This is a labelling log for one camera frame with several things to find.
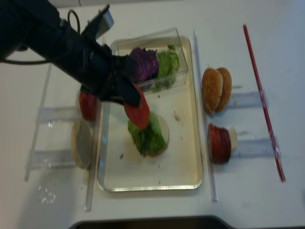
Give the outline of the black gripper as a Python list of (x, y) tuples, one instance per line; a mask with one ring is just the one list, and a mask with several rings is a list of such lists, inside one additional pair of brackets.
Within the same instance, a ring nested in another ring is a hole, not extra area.
[(140, 94), (131, 83), (137, 71), (137, 62), (129, 55), (113, 55), (108, 45), (102, 45), (88, 57), (87, 83), (81, 91), (95, 96), (100, 101), (120, 105), (140, 104)]

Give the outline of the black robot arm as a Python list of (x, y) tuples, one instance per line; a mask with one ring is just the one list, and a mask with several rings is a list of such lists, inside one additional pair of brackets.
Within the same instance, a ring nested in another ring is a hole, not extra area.
[(113, 55), (97, 39), (114, 21), (104, 7), (83, 32), (75, 31), (46, 0), (3, 0), (0, 3), (0, 60), (21, 48), (29, 48), (82, 85), (101, 101), (138, 106), (140, 94), (131, 82), (136, 62)]

